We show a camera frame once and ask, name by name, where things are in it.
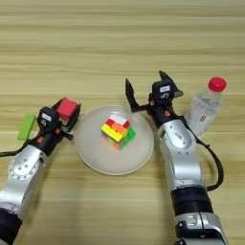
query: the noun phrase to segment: green block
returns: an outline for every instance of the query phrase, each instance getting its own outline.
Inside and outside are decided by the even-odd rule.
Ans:
[[[136,132],[134,131],[132,126],[129,126],[128,130],[128,136],[132,140],[136,136]]]
[[[26,115],[24,122],[22,123],[22,126],[19,130],[17,140],[26,141],[29,138],[30,133],[33,129],[34,120],[34,115]]]
[[[123,141],[122,141],[123,142],[123,145],[126,146],[129,143],[129,141],[130,141],[130,138],[129,138],[128,134],[126,134],[124,136]]]
[[[123,147],[124,147],[123,141],[120,141],[119,145],[120,145],[120,149],[123,149]]]

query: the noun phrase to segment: white plate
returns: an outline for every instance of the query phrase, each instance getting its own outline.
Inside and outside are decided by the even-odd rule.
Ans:
[[[108,143],[100,131],[112,114],[128,119],[136,131],[135,138],[122,150]],[[79,156],[89,167],[104,174],[121,175],[139,169],[148,161],[154,138],[150,126],[139,113],[132,114],[119,106],[104,106],[79,122],[75,143]]]

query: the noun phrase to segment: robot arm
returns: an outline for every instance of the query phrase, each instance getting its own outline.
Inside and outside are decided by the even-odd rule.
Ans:
[[[165,157],[168,190],[176,220],[176,245],[228,245],[207,194],[203,173],[195,156],[196,138],[173,112],[172,100],[182,96],[172,79],[160,72],[149,104],[139,106],[132,85],[126,81],[126,95],[133,112],[146,110],[158,127]]]
[[[62,110],[65,103],[72,103],[74,106],[64,125],[60,118],[64,116]],[[79,104],[66,99],[60,100],[52,108],[44,107],[40,110],[37,118],[40,130],[36,137],[24,143],[21,151],[13,156],[8,169],[8,180],[0,191],[0,245],[12,245],[14,242],[48,157],[64,137],[72,139],[69,132],[78,120],[79,111]]]

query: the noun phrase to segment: table surface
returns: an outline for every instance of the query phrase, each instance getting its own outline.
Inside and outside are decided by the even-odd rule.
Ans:
[[[62,97],[81,101],[81,117],[103,105],[127,106],[130,78],[144,103],[162,69],[185,92],[174,102],[180,114],[209,78],[222,76],[229,82],[224,108],[203,139],[226,176],[210,197],[230,243],[244,244],[244,17],[244,0],[1,0],[0,151],[20,145],[26,113]],[[155,142],[143,168],[110,177],[85,165],[64,140],[15,244],[173,244],[174,215]],[[197,151],[210,184],[212,159]],[[1,159],[1,185],[9,160]]]

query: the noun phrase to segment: black cable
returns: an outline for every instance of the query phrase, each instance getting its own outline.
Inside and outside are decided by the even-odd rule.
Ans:
[[[34,142],[37,138],[39,138],[40,136],[42,136],[43,133],[44,132],[42,130],[40,130],[38,132],[38,134],[34,138],[26,140],[26,142],[19,149],[16,149],[14,151],[3,151],[3,152],[0,152],[0,158],[1,157],[12,157],[12,156],[15,156],[20,151],[22,151],[28,144]]]
[[[218,179],[217,182],[214,185],[208,186],[207,187],[207,191],[211,191],[214,189],[218,189],[218,187],[224,182],[224,168],[222,166],[221,161],[219,160],[219,158],[217,157],[217,155],[212,151],[211,146],[210,145],[206,145],[204,142],[202,142],[195,134],[194,132],[189,128],[188,123],[186,121],[186,119],[184,118],[184,116],[178,116],[172,108],[172,105],[167,107],[167,110],[170,111],[177,119],[181,120],[182,123],[184,124],[184,126],[193,134],[196,143],[199,145],[202,145],[204,148],[206,148],[209,153],[211,154],[211,156],[214,159],[214,162],[216,164],[217,167],[217,172],[218,172]]]

